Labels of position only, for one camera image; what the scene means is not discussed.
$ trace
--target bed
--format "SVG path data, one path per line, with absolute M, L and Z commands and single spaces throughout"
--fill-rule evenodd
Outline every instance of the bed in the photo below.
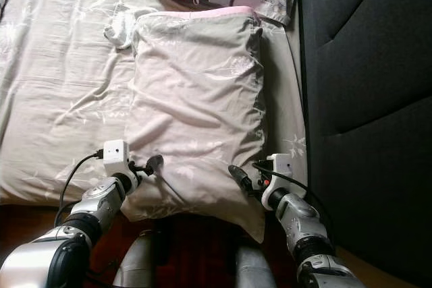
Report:
M 7 0 L 0 19 L 0 204 L 57 206 L 72 167 L 105 140 L 126 137 L 134 53 L 116 49 L 103 35 L 119 3 L 157 11 L 208 9 L 174 0 Z M 294 177 L 306 184 L 297 8 L 288 27 L 263 20 L 261 28 L 267 136 L 260 155 L 291 154 Z M 139 149 L 132 156 L 144 158 Z M 65 199 L 78 199 L 103 176 L 100 162 L 86 164 Z M 205 198 L 191 208 L 162 187 L 146 196 L 147 204 L 124 208 L 126 216 L 137 221 L 195 212 L 263 239 L 263 211 L 251 208 L 240 190 L 233 195 L 244 202 L 237 209 L 232 200 L 206 208 Z

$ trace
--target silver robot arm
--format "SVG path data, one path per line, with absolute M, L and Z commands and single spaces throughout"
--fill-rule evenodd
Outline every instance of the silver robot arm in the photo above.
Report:
M 297 263 L 297 279 L 302 288 L 366 288 L 335 256 L 319 213 L 294 192 L 291 183 L 289 154 L 273 154 L 264 161 L 264 168 L 277 175 L 266 174 L 255 189 L 247 174 L 236 166 L 229 171 L 249 196 L 257 197 L 267 210 L 274 210 L 286 233 L 288 250 Z
M 108 177 L 82 195 L 60 226 L 7 257 L 0 287 L 81 287 L 92 247 L 141 178 L 130 169 L 129 146 L 122 140 L 104 143 L 103 163 Z

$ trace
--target gray fabric headboard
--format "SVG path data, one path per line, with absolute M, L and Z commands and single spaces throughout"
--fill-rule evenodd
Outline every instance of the gray fabric headboard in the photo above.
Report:
M 299 0 L 309 181 L 337 242 L 432 281 L 432 0 Z

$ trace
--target red floor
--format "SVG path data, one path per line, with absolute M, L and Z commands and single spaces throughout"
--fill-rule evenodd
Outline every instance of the red floor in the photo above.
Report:
M 17 245 L 26 243 L 52 227 L 55 211 L 28 206 L 0 206 L 0 263 Z M 273 217 L 268 217 L 262 249 L 269 261 L 278 287 L 294 287 L 295 266 L 288 256 L 284 233 Z M 230 271 L 234 238 L 242 234 L 235 225 L 196 215 L 176 215 L 159 221 L 168 238 L 169 253 L 164 265 L 157 267 L 157 286 L 234 287 Z M 111 261 L 121 262 L 129 245 L 143 230 L 154 227 L 153 221 L 130 223 L 119 214 L 111 230 L 92 252 L 91 268 L 103 270 Z M 99 279 L 112 283 L 115 269 Z M 84 287 L 100 287 L 86 282 Z

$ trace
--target pillow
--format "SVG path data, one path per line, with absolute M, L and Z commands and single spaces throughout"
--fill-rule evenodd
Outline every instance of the pillow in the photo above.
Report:
M 131 221 L 193 212 L 263 240 L 261 203 L 228 172 L 238 165 L 257 186 L 251 163 L 265 143 L 260 35 L 249 7 L 139 17 L 126 141 L 137 165 L 162 154 L 164 166 L 126 198 L 122 211 Z

